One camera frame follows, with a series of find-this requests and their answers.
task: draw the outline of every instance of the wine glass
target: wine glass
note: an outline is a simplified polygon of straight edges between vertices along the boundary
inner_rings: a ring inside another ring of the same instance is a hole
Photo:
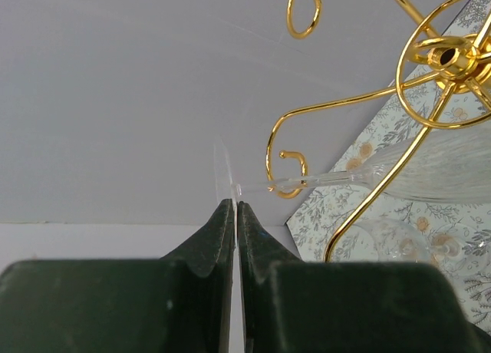
[[[489,262],[489,243],[475,241],[477,230],[460,223],[445,225],[431,239],[395,219],[366,219],[353,228],[373,239],[378,261],[425,262],[458,276],[477,274]]]
[[[480,124],[473,129],[439,130],[431,133],[385,193],[404,200],[432,203],[491,202],[489,134],[491,125],[488,123]],[[228,154],[225,145],[218,138],[215,143],[216,180],[220,186],[220,196],[232,194],[233,198],[258,191],[287,192],[343,184],[363,186],[372,190],[411,143],[411,139],[403,140],[381,149],[353,170],[239,184],[232,180]]]

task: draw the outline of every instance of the gray leaf pattern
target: gray leaf pattern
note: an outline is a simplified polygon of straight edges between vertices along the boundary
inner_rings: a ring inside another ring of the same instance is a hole
[[[491,9],[491,0],[469,0],[447,35],[476,33]],[[418,66],[410,75],[414,78],[426,74],[426,66]],[[406,97],[419,114],[427,116],[441,94],[434,82],[406,90]],[[485,109],[473,94],[454,95],[441,121],[458,122],[479,116]],[[391,96],[377,116],[368,124],[358,139],[336,163],[333,171],[346,170],[360,165],[371,154],[385,147],[414,137],[420,125],[404,111],[396,95]],[[287,225],[302,258],[321,261],[325,246],[334,231],[342,224],[369,190],[356,186],[333,186],[315,189],[303,202]],[[473,241],[491,240],[490,205],[456,205],[442,203],[417,203],[381,196],[363,215],[363,218],[388,217],[400,219],[431,237],[447,223],[464,223],[478,229]],[[334,251],[334,260],[350,261],[377,259],[373,241],[351,228]],[[467,318],[491,333],[491,266],[475,277],[460,280],[446,273]]]

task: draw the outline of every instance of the gray surface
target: gray surface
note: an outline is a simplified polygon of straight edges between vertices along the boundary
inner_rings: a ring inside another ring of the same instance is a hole
[[[424,14],[442,1],[413,0]],[[281,114],[392,81],[415,28],[392,0],[324,0],[304,41],[286,33],[286,2],[0,0],[0,222],[203,224],[215,134],[236,179],[262,181]],[[297,1],[299,27],[311,10]],[[276,149],[325,171],[383,102],[300,117]],[[265,225],[303,198],[246,197]]]
[[[20,259],[156,258],[189,238],[198,226],[0,224],[0,272]],[[267,230],[298,256],[286,226]],[[244,352],[239,258],[234,255],[230,353]]]

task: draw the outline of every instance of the gold metal rack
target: gold metal rack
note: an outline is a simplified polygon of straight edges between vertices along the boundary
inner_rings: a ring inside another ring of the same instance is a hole
[[[363,200],[353,213],[341,224],[334,232],[328,242],[324,252],[324,261],[330,262],[333,256],[334,248],[339,239],[349,230],[351,225],[363,214],[363,212],[382,194],[387,186],[394,180],[404,166],[409,162],[411,157],[417,152],[418,148],[427,138],[432,129],[460,129],[471,127],[482,123],[491,118],[491,94],[486,89],[486,86],[491,85],[491,40],[489,32],[491,31],[491,12],[488,14],[483,26],[477,34],[460,36],[441,36],[431,26],[432,20],[435,19],[442,11],[449,8],[451,5],[461,0],[448,0],[435,10],[433,10],[426,18],[412,5],[409,0],[395,0],[401,8],[418,24],[414,33],[410,36],[397,63],[395,85],[393,87],[384,88],[378,91],[373,91],[368,94],[349,97],[342,100],[326,102],[322,104],[311,105],[289,111],[281,116],[272,128],[269,136],[268,146],[266,148],[266,176],[268,180],[274,180],[272,173],[272,148],[281,125],[289,118],[300,114],[307,114],[314,111],[330,109],[333,107],[341,107],[349,104],[373,100],[375,98],[397,94],[404,110],[416,121],[421,123],[423,127],[414,138],[412,144],[407,148],[406,152],[397,161],[394,167],[382,179],[381,182],[372,190],[372,192]],[[310,35],[318,22],[322,13],[322,1],[314,0],[315,13],[312,22],[308,28],[302,32],[295,30],[292,21],[292,9],[295,0],[288,0],[286,12],[286,21],[290,35],[297,39],[302,39]],[[428,39],[416,41],[421,33],[426,33]],[[403,81],[404,65],[407,61],[412,61],[418,64],[428,65],[432,71],[421,75],[417,78]],[[428,118],[420,116],[410,105],[404,95],[404,90],[415,87],[419,84],[424,84],[429,81],[435,81],[437,86],[442,90],[440,99],[433,107]],[[463,94],[473,92],[477,98],[483,103],[487,112],[481,116],[471,118],[469,120],[457,123],[442,123],[438,119],[444,112],[447,103],[453,94]],[[304,155],[296,151],[280,151],[281,158],[294,158],[298,160],[302,169],[302,176],[308,175],[308,165]],[[278,191],[278,196],[286,199],[296,197],[302,190],[293,190],[291,192]]]

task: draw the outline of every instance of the hole in hub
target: hole in hub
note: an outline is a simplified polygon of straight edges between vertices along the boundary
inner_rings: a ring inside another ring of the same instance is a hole
[[[440,55],[440,64],[445,65],[450,62],[455,55],[455,48],[449,48]]]

